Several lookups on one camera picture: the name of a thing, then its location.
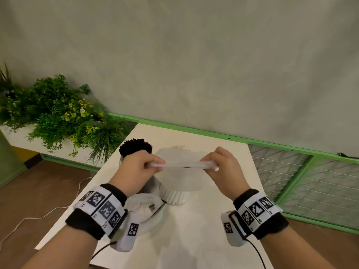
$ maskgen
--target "left hand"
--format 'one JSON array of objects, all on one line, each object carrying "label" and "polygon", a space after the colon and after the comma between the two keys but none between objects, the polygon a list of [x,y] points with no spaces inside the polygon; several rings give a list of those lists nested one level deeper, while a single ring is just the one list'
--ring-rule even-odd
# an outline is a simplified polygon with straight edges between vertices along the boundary
[{"label": "left hand", "polygon": [[137,194],[155,173],[162,171],[160,167],[146,168],[147,163],[151,161],[166,163],[145,150],[126,156],[109,183],[120,189],[127,197]]}]

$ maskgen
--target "yellow panel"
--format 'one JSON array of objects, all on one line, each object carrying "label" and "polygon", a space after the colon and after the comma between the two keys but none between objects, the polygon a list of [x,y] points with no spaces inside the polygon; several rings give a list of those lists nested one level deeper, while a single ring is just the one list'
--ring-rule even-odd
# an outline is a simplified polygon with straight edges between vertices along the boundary
[{"label": "yellow panel", "polygon": [[38,154],[38,152],[31,151],[28,149],[23,149],[20,147],[11,146],[11,148],[15,151],[16,155],[20,158],[21,162],[23,163]]}]

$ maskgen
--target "white cable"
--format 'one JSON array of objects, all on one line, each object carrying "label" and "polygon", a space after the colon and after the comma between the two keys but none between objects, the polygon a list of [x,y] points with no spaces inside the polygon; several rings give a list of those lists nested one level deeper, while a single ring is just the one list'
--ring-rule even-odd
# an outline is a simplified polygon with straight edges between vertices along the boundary
[{"label": "white cable", "polygon": [[[89,178],[92,178],[92,177],[90,176],[90,177],[85,178],[85,179],[83,179],[83,180],[80,181],[80,183],[79,183],[79,189],[78,189],[78,191],[77,191],[77,194],[76,194],[75,198],[76,198],[76,197],[79,195],[79,193],[80,193],[80,187],[81,187],[82,181],[84,181],[84,180],[86,180],[86,179],[89,179]],[[67,209],[68,207],[69,207],[69,206],[67,206],[67,207],[54,208],[52,211],[50,211],[49,213],[47,213],[45,216],[43,216],[43,217],[41,217],[41,218],[26,217],[26,218],[22,219],[22,220],[20,221],[20,223],[18,223],[18,225],[15,227],[15,229],[14,229],[13,231],[11,231],[11,233],[10,233],[9,235],[7,235],[5,238],[3,238],[3,239],[0,241],[0,252],[1,252],[2,243],[3,243],[7,238],[9,238],[9,236],[10,236],[11,234],[13,234],[13,233],[15,232],[15,230],[18,229],[18,227],[21,225],[21,223],[22,223],[24,220],[27,220],[27,219],[30,219],[30,220],[40,220],[40,219],[43,219],[43,218],[45,218],[46,216],[48,216],[51,212],[53,212],[53,211],[56,210],[56,209]]]}]

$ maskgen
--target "wooden floor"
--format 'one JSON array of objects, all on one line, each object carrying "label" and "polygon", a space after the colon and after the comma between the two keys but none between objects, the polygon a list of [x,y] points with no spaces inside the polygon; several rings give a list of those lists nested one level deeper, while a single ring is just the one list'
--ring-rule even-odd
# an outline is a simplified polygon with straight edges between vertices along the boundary
[{"label": "wooden floor", "polygon": [[[0,215],[4,219],[0,222],[0,240],[23,218],[42,217],[55,207],[68,206],[75,198],[79,182],[89,176],[89,171],[42,161],[0,189]],[[81,189],[88,181],[83,181]],[[64,211],[57,209],[41,220],[25,220],[2,244],[0,268],[21,268]],[[337,269],[359,268],[359,236],[289,221]]]}]

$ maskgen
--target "tabletop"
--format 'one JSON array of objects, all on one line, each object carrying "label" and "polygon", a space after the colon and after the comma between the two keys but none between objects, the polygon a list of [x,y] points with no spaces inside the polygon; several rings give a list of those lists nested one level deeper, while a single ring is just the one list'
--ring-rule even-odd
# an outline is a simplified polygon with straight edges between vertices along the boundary
[{"label": "tabletop", "polygon": [[[126,140],[143,138],[153,146],[153,153],[164,147],[186,145],[193,151],[211,152],[218,146],[229,150],[240,163],[251,188],[264,192],[247,144],[187,132],[138,124]],[[119,167],[116,151],[87,184],[35,249],[41,249],[64,225],[73,211],[72,205],[92,187],[107,183]],[[262,262],[250,244],[233,247],[228,244],[220,216],[233,210],[230,199],[222,195],[209,178],[208,185],[191,194],[183,205],[166,205],[161,222],[136,239],[133,249],[120,253],[108,247],[91,264],[117,268],[250,268],[262,269]],[[262,244],[253,235],[249,240],[257,247],[267,268],[273,268]],[[96,251],[108,244],[104,236]]]}]

